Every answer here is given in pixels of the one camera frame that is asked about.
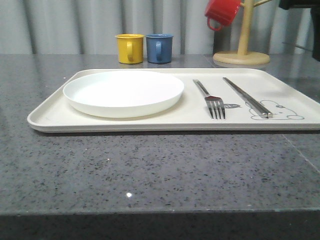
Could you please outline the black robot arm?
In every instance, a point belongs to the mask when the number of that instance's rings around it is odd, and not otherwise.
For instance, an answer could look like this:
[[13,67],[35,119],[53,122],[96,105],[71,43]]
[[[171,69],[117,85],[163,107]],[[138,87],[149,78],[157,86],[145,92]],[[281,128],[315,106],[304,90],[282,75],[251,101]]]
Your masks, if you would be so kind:
[[281,0],[279,7],[284,10],[290,8],[310,8],[313,24],[313,50],[312,57],[320,61],[320,1],[319,0]]

